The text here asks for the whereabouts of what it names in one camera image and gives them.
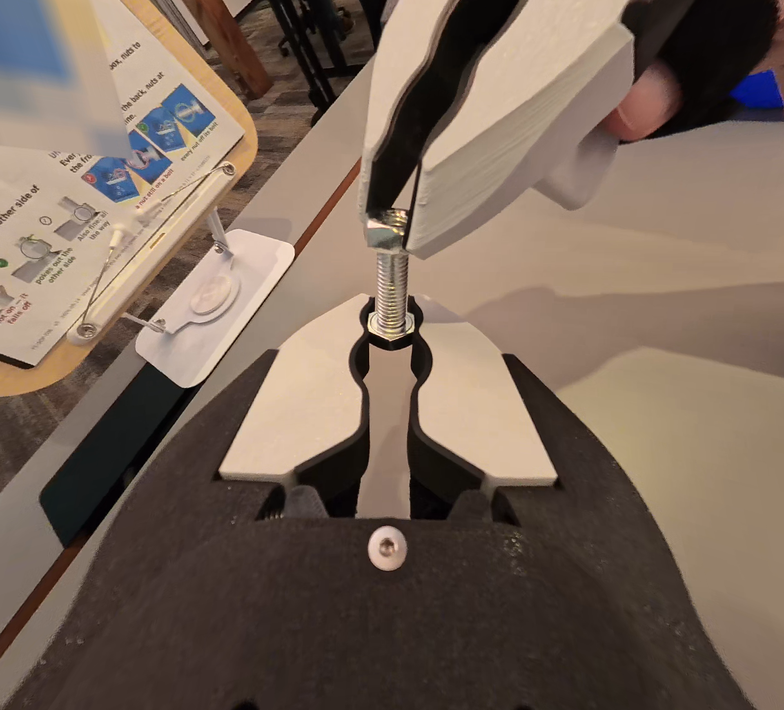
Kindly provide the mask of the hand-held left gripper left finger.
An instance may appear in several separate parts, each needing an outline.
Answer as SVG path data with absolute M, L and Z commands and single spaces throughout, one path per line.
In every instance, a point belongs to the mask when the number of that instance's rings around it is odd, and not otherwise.
M 222 480 L 294 486 L 308 462 L 357 432 L 363 389 L 350 352 L 364 336 L 368 301 L 354 296 L 280 346 L 219 467 Z

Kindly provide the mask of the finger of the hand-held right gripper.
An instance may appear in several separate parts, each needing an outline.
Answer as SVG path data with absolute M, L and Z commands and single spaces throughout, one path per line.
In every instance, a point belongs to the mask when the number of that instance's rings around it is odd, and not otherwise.
M 409 254 L 437 254 L 530 188 L 566 210 L 592 200 L 619 146 L 600 124 L 633 83 L 629 1 L 522 3 L 423 154 Z
M 360 216 L 393 207 L 459 107 L 470 70 L 526 0 L 396 0 L 373 64 Z

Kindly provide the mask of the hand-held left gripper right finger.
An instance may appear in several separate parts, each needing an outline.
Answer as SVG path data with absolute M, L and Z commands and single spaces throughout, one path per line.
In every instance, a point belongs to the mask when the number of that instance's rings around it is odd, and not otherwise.
M 500 350 L 416 295 L 408 463 L 426 488 L 551 487 L 557 473 Z

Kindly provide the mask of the steel hex bolt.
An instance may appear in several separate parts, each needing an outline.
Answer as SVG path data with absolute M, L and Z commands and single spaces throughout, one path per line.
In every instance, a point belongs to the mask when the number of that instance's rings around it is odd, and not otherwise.
M 376 253 L 376 297 L 367 317 L 369 341 L 393 352 L 411 345 L 416 317 L 408 305 L 408 255 Z

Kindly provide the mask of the steel hex nut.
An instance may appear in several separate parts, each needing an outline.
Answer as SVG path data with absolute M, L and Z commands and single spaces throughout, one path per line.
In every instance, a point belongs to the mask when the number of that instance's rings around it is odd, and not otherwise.
M 405 253 L 408 211 L 390 207 L 368 212 L 365 219 L 367 247 L 383 254 Z

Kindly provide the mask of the person's right hand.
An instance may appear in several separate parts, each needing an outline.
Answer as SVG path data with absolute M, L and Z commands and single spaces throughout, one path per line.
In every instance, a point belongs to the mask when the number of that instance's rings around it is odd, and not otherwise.
M 625 143 L 641 141 L 674 117 L 682 101 L 681 86 L 675 74 L 665 62 L 657 60 L 605 117 L 601 128 Z

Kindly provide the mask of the black metal stand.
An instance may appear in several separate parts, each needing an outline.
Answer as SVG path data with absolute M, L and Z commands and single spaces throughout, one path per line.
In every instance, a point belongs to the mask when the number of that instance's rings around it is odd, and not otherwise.
M 265 0 L 272 10 L 283 37 L 278 50 L 293 56 L 307 83 L 307 94 L 315 112 L 314 126 L 337 100 L 331 80 L 352 79 L 364 64 L 352 65 L 340 43 L 347 31 L 344 25 L 353 22 L 344 8 L 332 0 Z

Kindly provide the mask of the white stand base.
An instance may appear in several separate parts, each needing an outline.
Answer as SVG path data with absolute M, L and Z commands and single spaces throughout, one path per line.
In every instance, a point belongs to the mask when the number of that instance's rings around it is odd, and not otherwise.
M 207 218 L 213 244 L 148 321 L 136 353 L 181 388 L 202 383 L 294 261 L 293 245 L 241 229 L 225 231 L 216 210 Z

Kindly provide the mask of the white page holder bar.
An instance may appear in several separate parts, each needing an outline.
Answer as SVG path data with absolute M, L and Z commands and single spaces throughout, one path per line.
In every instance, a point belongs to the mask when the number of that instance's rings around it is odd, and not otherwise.
M 170 194 L 146 202 L 125 225 L 113 225 L 107 254 L 66 334 L 68 342 L 85 346 L 120 319 L 238 177 L 238 167 L 224 159 Z

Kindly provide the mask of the printed instruction sheet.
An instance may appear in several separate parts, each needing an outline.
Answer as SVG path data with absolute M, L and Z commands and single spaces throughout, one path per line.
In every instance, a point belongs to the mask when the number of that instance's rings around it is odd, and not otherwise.
M 121 0 L 2 0 L 2 363 L 42 362 L 86 304 L 113 225 L 242 136 Z

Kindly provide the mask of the brown wooden post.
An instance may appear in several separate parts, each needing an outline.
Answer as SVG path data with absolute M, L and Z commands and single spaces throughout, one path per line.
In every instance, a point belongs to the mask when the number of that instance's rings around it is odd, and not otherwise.
M 183 0 L 208 36 L 222 64 L 238 80 L 249 100 L 264 96 L 273 86 L 256 51 L 244 37 L 237 21 L 223 0 Z

